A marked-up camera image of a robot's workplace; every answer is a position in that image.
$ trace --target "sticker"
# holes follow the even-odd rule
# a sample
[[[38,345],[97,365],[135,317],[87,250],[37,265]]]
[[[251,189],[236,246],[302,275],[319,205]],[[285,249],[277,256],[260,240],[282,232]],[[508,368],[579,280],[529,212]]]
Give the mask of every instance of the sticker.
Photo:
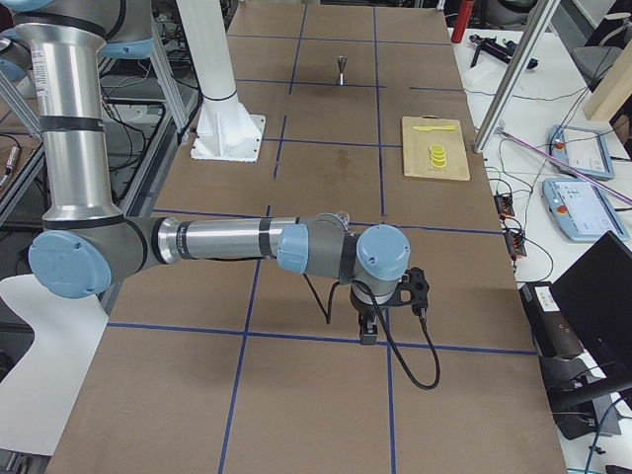
[[[548,286],[537,286],[535,288],[535,294],[537,295],[537,300],[540,302],[540,306],[542,306],[545,313],[560,311],[560,308],[553,299],[553,295],[551,294],[551,290]]]
[[[33,59],[33,75],[36,80],[36,92],[38,97],[46,97],[48,95],[48,73],[46,71],[46,61],[43,57],[43,51],[34,49],[31,52]]]

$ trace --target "wooden block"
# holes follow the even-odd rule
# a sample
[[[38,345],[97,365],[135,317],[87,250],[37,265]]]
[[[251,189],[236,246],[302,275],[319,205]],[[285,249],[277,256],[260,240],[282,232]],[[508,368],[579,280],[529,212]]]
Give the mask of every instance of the wooden block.
[[[608,121],[632,95],[632,42],[628,43],[584,106],[589,120]]]
[[[455,130],[417,131],[414,126],[453,125]],[[402,142],[404,148],[404,175],[433,180],[469,181],[467,154],[459,120],[444,118],[402,117]],[[445,148],[446,164],[436,168],[431,163],[431,145]]]

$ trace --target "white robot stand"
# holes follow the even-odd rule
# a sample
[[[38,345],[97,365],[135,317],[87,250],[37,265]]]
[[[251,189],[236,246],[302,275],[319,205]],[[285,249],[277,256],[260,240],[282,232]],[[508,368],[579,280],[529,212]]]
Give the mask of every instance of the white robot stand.
[[[266,125],[239,102],[218,0],[178,0],[203,94],[197,138],[199,160],[256,162]]]

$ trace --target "black tool on table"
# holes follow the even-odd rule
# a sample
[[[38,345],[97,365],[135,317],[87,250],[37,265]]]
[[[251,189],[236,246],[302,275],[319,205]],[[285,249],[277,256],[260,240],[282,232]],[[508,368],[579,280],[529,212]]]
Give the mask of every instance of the black tool on table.
[[[470,42],[477,44],[476,51],[474,51],[474,57],[472,58],[472,63],[470,64],[470,67],[474,67],[476,65],[476,63],[478,62],[478,56],[481,51],[485,51],[493,55],[506,64],[510,63],[515,53],[515,47],[508,48],[501,44],[498,44],[495,38],[483,38],[479,37],[478,35],[472,35],[470,37]],[[535,66],[537,66],[537,64],[537,59],[529,59],[529,63],[526,65],[526,68],[533,69]]]

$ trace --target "robotic arm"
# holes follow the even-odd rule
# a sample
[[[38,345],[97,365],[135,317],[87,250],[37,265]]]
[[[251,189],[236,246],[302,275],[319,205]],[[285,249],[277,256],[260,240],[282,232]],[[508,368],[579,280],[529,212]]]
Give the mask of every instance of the robotic arm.
[[[52,206],[29,259],[53,293],[80,298],[181,259],[275,259],[285,270],[352,286],[360,339],[375,342],[379,306],[428,306],[410,245],[388,225],[350,232],[339,214],[179,222],[125,217],[112,202],[97,53],[151,52],[150,0],[1,0],[31,49]]]

